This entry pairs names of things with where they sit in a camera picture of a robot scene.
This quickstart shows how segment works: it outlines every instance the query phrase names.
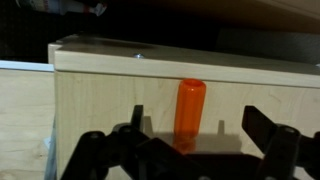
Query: light wood panel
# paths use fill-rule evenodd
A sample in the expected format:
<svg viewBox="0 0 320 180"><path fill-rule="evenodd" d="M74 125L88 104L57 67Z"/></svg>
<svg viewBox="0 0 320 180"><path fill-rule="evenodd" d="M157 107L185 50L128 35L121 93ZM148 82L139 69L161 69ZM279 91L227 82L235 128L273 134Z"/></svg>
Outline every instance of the light wood panel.
<svg viewBox="0 0 320 180"><path fill-rule="evenodd" d="M0 179L44 178L54 117L53 73L0 69Z"/></svg>
<svg viewBox="0 0 320 180"><path fill-rule="evenodd" d="M86 131L111 132L128 122L133 106L143 104L152 128L169 144L172 141L176 93L180 79L102 74L55 73L57 101L57 160L61 175L72 151ZM320 89L210 82L197 151L261 153L241 129L245 105L254 105L276 123L297 127L312 136L320 129ZM224 122L224 134L218 133ZM126 179L113 170L110 179Z"/></svg>
<svg viewBox="0 0 320 180"><path fill-rule="evenodd" d="M63 39L59 39L56 42L48 44L48 63L54 64L55 51L61 48L64 44L67 44L68 42L72 42L72 40L77 39L77 37L77 35L69 35L67 37L64 37Z"/></svg>
<svg viewBox="0 0 320 180"><path fill-rule="evenodd" d="M85 36L56 50L55 69L320 88L320 69L310 64Z"/></svg>

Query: orange cylinder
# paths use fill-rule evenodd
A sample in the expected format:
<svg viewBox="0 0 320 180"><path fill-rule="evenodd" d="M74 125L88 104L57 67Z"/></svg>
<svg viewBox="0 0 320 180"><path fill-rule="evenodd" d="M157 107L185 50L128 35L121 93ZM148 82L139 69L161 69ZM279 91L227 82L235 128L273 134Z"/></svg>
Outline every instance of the orange cylinder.
<svg viewBox="0 0 320 180"><path fill-rule="evenodd" d="M173 146L183 154L195 148L205 94L206 85L200 80L184 79L179 85Z"/></svg>

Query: orange plastic cap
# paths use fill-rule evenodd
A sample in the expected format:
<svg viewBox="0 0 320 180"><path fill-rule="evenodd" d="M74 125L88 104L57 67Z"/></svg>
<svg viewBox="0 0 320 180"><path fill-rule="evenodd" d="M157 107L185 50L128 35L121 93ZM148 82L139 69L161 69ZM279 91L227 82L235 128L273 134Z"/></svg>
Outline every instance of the orange plastic cap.
<svg viewBox="0 0 320 180"><path fill-rule="evenodd" d="M205 94L204 82L197 79L181 81L174 123L175 136L194 138L198 135Z"/></svg>

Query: wooden surface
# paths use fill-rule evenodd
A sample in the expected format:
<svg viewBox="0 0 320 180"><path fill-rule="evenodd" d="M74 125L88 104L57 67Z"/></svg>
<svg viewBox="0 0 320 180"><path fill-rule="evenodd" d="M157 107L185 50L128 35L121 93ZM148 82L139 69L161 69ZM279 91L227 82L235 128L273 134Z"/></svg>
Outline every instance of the wooden surface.
<svg viewBox="0 0 320 180"><path fill-rule="evenodd" d="M53 73L0 69L0 179L40 180L54 118Z"/></svg>
<svg viewBox="0 0 320 180"><path fill-rule="evenodd" d="M133 106L143 104L154 136L172 143L176 93L180 79L56 72L57 160L61 175L86 131L106 134L128 122ZM241 129L245 105L254 105L276 123L313 136L320 129L320 89L209 82L197 151L239 152L261 156ZM218 132L218 124L224 124ZM128 179L112 170L110 179ZM309 179L304 172L299 177Z"/></svg>
<svg viewBox="0 0 320 180"><path fill-rule="evenodd" d="M136 53L145 58L134 58ZM320 88L320 69L314 65L99 37L82 36L64 44L55 52L55 69Z"/></svg>
<svg viewBox="0 0 320 180"><path fill-rule="evenodd" d="M54 64L55 60L55 51L58 48L61 48L63 44L66 44L74 39L76 39L77 35L70 35L67 37L64 37L63 39L57 40L56 42L48 44L48 63Z"/></svg>

